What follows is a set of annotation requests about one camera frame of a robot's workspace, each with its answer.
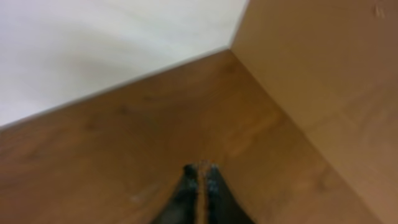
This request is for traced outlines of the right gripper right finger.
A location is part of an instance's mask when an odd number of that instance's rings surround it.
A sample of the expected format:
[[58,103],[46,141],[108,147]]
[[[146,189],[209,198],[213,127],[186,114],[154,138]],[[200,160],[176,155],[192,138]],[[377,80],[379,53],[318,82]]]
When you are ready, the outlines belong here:
[[217,165],[206,173],[208,224],[254,224],[227,186]]

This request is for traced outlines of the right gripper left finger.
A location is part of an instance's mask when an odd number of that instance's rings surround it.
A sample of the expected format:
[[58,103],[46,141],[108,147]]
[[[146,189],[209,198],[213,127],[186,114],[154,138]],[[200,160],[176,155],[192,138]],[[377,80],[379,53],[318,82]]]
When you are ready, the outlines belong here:
[[198,172],[193,164],[183,167],[183,175],[165,207],[150,224],[194,224]]

